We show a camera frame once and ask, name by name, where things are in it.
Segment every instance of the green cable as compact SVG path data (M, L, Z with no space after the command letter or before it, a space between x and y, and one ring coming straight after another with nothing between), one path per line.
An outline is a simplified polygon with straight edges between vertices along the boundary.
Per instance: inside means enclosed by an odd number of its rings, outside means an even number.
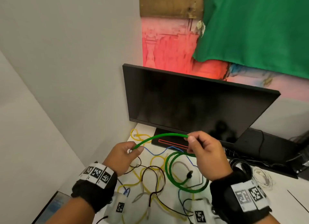
M141 146L142 144L148 142L149 140L152 140L152 139L156 139L156 138L160 138L160 137L164 137L164 136L179 136L179 137L183 137L183 138L188 138L188 135L185 135L185 134L178 134L178 133L165 133L165 134L158 134L158 135L155 135L153 137L150 137L148 139L145 139L143 140L142 142L140 142L139 144L137 144L133 149L137 149L139 146ZM170 166L168 168L168 160L174 156L175 157L172 159L171 163L170 163ZM189 179L185 179L183 182L181 183L178 183L175 181L175 179L173 178L172 176L172 164L173 162L176 160L177 157L179 156L182 156L182 155L186 155L186 156L191 156L191 157L196 157L194 154L189 154L187 152L180 152L180 151L177 151L177 152L173 152L172 154L170 154L167 159L166 159L166 162L165 162L165 172L166 172L166 176L168 177L168 180L171 181L172 184L174 184L176 187L178 187L180 190L183 190L183 191L186 191L186 192L189 192L189 193L199 193L201 191L204 191L206 189L206 187L208 186L208 183L209 183L209 180L207 179L206 180L206 183L203 187L201 187L200 189L197 189L197 190L191 190L189 188L186 188L186 187L183 187L182 185L184 185Z

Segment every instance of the green cloth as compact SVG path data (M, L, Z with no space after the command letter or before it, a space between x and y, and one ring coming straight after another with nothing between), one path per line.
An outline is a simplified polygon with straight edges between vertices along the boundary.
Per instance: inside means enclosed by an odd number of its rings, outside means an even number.
M309 0L204 0L193 57L309 78Z

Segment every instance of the coiled white cable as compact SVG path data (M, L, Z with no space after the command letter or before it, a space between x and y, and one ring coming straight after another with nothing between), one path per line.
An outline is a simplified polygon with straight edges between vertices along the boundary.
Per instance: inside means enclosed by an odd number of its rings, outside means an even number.
M269 173L261 170L259 167L253 167L253 177L257 183L267 190L272 190L273 180Z

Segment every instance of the monitor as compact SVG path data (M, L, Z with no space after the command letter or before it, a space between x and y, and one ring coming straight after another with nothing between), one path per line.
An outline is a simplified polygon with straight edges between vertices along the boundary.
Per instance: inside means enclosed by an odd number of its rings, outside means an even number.
M123 65L129 119L164 130L202 130L234 143L280 92L227 81Z

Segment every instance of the wooden beam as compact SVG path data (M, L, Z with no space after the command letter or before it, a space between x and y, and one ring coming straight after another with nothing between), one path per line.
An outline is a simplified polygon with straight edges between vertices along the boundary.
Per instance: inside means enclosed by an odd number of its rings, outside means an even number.
M203 0L139 0L141 17L203 17Z

